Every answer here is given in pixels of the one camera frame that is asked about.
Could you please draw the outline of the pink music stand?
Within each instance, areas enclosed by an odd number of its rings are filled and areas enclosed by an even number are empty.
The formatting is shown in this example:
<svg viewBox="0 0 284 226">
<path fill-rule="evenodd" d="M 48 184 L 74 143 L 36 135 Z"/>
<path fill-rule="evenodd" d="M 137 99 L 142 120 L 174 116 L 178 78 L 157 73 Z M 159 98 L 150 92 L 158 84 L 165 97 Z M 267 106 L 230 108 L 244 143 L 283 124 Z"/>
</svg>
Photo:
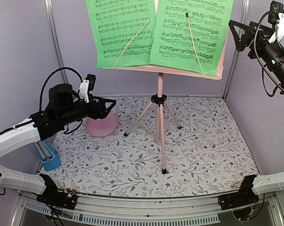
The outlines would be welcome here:
<svg viewBox="0 0 284 226">
<path fill-rule="evenodd" d="M 156 12 L 157 12 L 157 3 L 158 3 L 158 0 L 154 0 Z M 151 65 L 150 63 L 147 64 L 147 65 L 129 66 L 129 67 L 116 67 L 116 68 L 118 68 L 118 69 L 137 69 L 137 70 L 145 69 L 145 70 L 152 71 L 152 72 L 156 71 L 158 73 L 158 90 L 157 90 L 157 94 L 152 96 L 151 102 L 157 105 L 156 137 L 157 137 L 157 139 L 159 139 L 161 141 L 164 140 L 163 109 L 164 109 L 164 107 L 168 106 L 168 104 L 166 102 L 166 96 L 162 92 L 163 76 L 166 73 L 193 76 L 193 73 L 189 72 L 189 71 L 179 70 L 179 69 L 173 69 L 173 68 L 168 68 L 168 67 Z"/>
</svg>

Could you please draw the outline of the green sheet music stack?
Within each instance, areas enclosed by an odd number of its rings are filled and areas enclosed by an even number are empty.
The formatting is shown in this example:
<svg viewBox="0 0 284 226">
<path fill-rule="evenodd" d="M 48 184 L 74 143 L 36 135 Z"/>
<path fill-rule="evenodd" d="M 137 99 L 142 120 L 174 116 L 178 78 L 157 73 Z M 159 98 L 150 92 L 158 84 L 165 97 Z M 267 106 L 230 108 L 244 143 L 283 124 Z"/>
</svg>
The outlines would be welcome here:
<svg viewBox="0 0 284 226">
<path fill-rule="evenodd" d="M 232 0 L 160 0 L 151 65 L 220 80 Z"/>
</svg>

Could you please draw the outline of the green sheet music page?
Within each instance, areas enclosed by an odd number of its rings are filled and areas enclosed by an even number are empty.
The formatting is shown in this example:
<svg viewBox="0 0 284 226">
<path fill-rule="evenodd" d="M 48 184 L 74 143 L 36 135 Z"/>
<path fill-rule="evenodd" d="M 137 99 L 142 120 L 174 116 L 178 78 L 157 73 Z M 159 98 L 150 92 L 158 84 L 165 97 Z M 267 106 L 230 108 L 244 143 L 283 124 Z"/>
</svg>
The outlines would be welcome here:
<svg viewBox="0 0 284 226">
<path fill-rule="evenodd" d="M 97 68 L 149 64 L 156 10 L 153 0 L 88 0 Z"/>
</svg>

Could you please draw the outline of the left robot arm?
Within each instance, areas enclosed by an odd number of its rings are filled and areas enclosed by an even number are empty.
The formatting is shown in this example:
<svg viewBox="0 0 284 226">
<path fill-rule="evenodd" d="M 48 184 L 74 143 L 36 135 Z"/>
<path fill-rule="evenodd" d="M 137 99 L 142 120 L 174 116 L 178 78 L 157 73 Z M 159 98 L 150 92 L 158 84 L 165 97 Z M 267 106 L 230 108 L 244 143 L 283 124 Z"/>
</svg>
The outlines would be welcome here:
<svg viewBox="0 0 284 226">
<path fill-rule="evenodd" d="M 0 158 L 26 145 L 46 140 L 65 129 L 70 123 L 85 118 L 104 119 L 116 105 L 113 99 L 95 97 L 89 86 L 81 84 L 75 92 L 70 84 L 58 84 L 49 89 L 45 110 L 30 115 L 21 123 L 0 132 Z M 58 204 L 61 194 L 55 182 L 45 174 L 33 175 L 0 165 L 0 188 L 43 195 L 50 204 Z"/>
</svg>

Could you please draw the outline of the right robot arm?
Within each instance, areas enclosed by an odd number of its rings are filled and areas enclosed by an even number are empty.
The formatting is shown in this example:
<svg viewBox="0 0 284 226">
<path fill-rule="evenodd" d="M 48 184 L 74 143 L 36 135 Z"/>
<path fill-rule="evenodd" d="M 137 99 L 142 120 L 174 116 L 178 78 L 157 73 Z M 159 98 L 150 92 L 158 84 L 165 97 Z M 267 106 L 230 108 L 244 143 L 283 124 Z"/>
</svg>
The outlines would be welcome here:
<svg viewBox="0 0 284 226">
<path fill-rule="evenodd" d="M 279 89 L 284 95 L 284 49 L 280 41 L 284 37 L 284 18 L 272 23 L 273 27 L 250 22 L 249 25 L 229 21 L 229 28 L 235 41 L 236 50 L 249 48 L 248 57 L 261 66 L 261 74 L 266 74 L 276 85 L 270 97 Z M 284 172 L 270 175 L 246 176 L 235 194 L 235 202 L 245 205 L 254 195 L 284 190 Z"/>
</svg>

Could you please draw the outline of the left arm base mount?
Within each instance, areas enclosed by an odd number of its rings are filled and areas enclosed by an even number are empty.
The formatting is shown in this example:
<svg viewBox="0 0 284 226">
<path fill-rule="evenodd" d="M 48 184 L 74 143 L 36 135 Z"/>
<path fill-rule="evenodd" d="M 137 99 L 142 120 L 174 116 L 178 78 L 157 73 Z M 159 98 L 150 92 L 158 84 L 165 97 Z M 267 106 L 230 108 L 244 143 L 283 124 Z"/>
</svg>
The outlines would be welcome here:
<svg viewBox="0 0 284 226">
<path fill-rule="evenodd" d="M 42 194 L 38 194 L 36 201 L 48 204 L 50 206 L 60 207 L 64 209 L 74 210 L 78 196 L 73 194 L 70 189 L 66 192 L 59 191 L 55 182 L 46 174 L 40 174 L 46 186 Z"/>
</svg>

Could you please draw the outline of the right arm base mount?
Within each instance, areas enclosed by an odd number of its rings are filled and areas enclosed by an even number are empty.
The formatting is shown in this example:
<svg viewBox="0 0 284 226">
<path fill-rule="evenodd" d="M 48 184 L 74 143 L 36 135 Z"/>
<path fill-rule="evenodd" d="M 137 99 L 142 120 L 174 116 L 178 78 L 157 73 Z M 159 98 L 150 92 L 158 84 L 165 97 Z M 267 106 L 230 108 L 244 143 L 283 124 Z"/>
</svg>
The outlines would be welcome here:
<svg viewBox="0 0 284 226">
<path fill-rule="evenodd" d="M 237 192 L 220 195 L 218 197 L 218 204 L 220 205 L 221 209 L 228 210 L 254 203 L 255 206 L 251 207 L 249 212 L 244 216 L 242 216 L 242 213 L 236 213 L 234 216 L 237 220 L 242 222 L 255 218 L 263 208 L 263 206 L 261 206 L 259 212 L 255 214 L 255 209 L 259 203 L 259 196 L 256 195 L 252 190 L 253 182 L 256 177 L 257 175 L 246 176 L 242 180 Z"/>
</svg>

